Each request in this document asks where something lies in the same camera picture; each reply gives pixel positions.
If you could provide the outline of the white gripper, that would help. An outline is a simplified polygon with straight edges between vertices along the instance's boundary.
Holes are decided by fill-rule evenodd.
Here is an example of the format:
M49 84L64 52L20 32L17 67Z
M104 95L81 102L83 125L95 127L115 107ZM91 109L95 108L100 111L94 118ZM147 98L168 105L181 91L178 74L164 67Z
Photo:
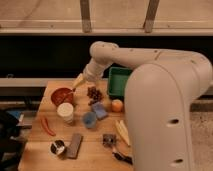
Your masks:
M91 59L89 63L85 66L83 74L80 73L74 80L72 88L76 89L78 86L82 85L85 80L89 82L97 82L103 77L104 71L107 68L107 65L100 64L94 59Z

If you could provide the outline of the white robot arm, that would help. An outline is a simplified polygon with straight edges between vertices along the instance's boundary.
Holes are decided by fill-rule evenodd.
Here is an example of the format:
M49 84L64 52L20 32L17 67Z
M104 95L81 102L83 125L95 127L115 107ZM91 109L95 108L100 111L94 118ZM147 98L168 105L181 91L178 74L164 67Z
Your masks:
M201 53L170 49L121 48L97 41L84 81L96 82L116 63L132 70L124 103L134 171L195 171L190 105L213 79L212 64Z

